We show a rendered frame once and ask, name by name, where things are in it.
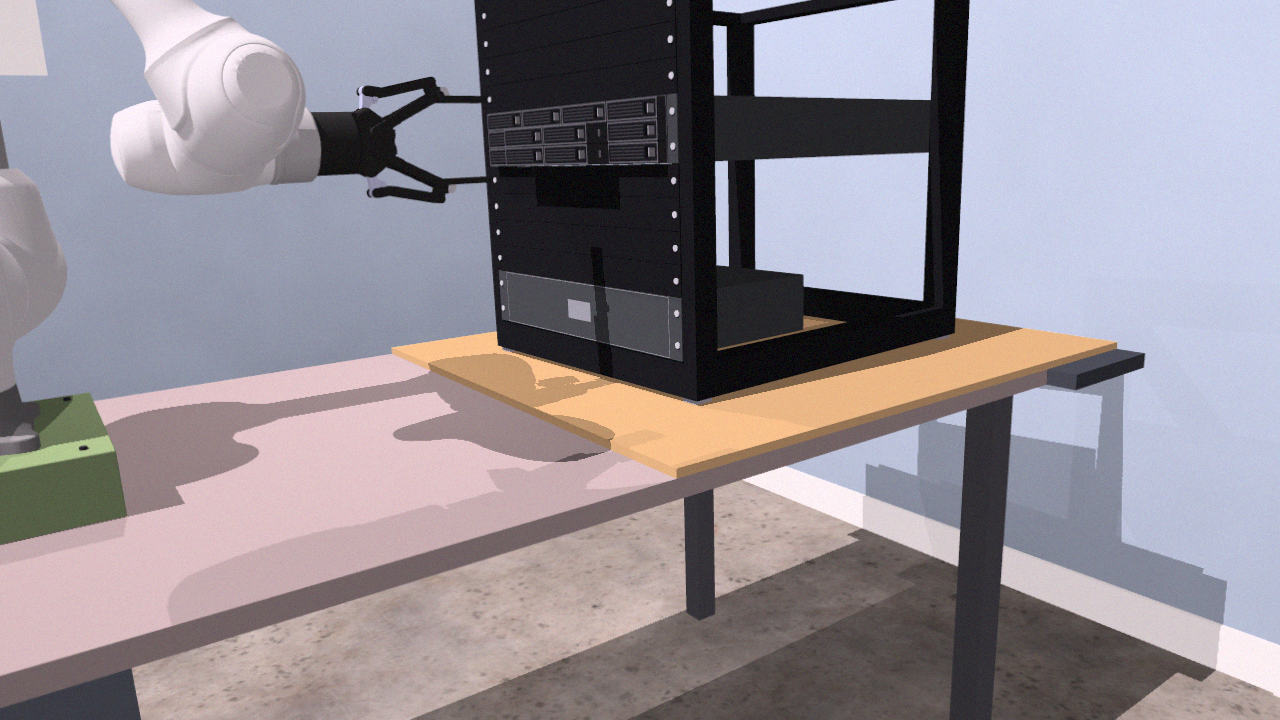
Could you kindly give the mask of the tan wooden board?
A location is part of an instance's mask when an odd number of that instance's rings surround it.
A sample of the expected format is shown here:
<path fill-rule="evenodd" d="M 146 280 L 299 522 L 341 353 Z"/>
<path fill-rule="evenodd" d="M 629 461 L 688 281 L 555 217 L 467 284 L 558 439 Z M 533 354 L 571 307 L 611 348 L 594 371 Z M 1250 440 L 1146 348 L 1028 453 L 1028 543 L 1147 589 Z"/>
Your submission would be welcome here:
<path fill-rule="evenodd" d="M 687 404 L 497 345 L 497 332 L 392 354 L 676 479 L 1117 348 L 955 318 L 955 333 Z"/>

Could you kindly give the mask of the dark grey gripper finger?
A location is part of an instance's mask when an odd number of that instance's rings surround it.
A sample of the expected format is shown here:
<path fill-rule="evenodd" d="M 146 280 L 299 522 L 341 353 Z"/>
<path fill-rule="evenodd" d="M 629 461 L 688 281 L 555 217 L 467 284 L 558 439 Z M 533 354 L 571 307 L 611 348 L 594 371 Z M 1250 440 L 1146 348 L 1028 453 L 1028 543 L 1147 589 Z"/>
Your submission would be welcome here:
<path fill-rule="evenodd" d="M 412 165 L 408 161 L 404 161 L 403 159 L 397 158 L 396 155 L 387 152 L 383 149 L 372 149 L 372 158 L 378 158 L 381 161 L 387 161 L 388 164 L 390 164 L 387 168 L 392 170 L 397 170 L 404 176 L 408 176 L 410 178 L 413 178 L 415 181 L 419 181 L 424 184 L 433 187 L 434 193 L 421 190 L 410 190 L 397 186 L 387 186 L 387 182 L 379 181 L 378 176 L 375 177 L 366 176 L 369 182 L 367 196 L 370 199 L 381 199 L 387 196 L 393 196 L 399 199 L 419 200 L 424 202 L 431 202 L 431 201 L 445 202 L 445 193 L 454 193 L 457 184 L 493 182 L 493 176 L 488 176 L 485 178 L 468 177 L 468 178 L 442 179 L 440 177 L 434 176 L 428 170 L 422 170 L 421 168 Z"/>
<path fill-rule="evenodd" d="M 412 82 L 413 81 L 413 82 Z M 392 111 L 387 117 L 381 117 L 384 120 L 378 126 L 372 126 L 370 135 L 378 137 L 384 135 L 388 129 L 399 126 L 401 122 L 413 117 L 425 108 L 431 106 L 434 102 L 488 102 L 486 96 L 451 96 L 448 88 L 436 87 L 436 79 L 434 77 L 426 77 L 421 79 L 412 79 L 399 85 L 390 85 L 387 87 L 375 86 L 362 86 L 356 90 L 360 96 L 358 109 L 369 108 L 378 102 L 378 97 L 389 97 L 397 94 L 406 94 L 419 88 L 424 90 L 424 95 L 417 97 L 412 102 L 408 102 L 403 108 Z M 444 94 L 445 95 L 444 95 Z"/>

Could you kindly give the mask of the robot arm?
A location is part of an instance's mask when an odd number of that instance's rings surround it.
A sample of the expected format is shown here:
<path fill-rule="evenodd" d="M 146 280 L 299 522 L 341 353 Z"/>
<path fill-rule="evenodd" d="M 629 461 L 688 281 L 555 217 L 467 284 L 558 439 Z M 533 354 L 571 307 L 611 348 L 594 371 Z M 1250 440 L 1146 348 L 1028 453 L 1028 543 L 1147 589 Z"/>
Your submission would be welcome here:
<path fill-rule="evenodd" d="M 110 1 L 143 44 L 143 78 L 157 99 L 113 117 L 111 156 L 125 184 L 211 195 L 317 177 L 317 126 L 282 47 L 237 35 L 250 32 L 192 0 Z M 0 122 L 0 456 L 41 447 L 40 407 L 20 400 L 12 345 L 58 307 L 65 287 L 67 259 L 38 186 L 9 169 Z"/>

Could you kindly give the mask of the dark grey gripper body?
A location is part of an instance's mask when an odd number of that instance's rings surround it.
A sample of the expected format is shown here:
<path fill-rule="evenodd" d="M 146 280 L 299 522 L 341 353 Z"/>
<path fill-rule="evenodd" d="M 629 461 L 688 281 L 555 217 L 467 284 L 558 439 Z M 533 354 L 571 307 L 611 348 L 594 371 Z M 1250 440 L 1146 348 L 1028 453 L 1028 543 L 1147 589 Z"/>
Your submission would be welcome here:
<path fill-rule="evenodd" d="M 321 163 L 317 176 L 364 174 L 364 177 L 375 177 L 389 164 L 372 158 L 372 149 L 397 154 L 396 129 L 388 129 L 378 137 L 370 135 L 372 126 L 378 126 L 384 119 L 369 108 L 355 111 L 311 111 L 311 114 L 321 142 Z"/>

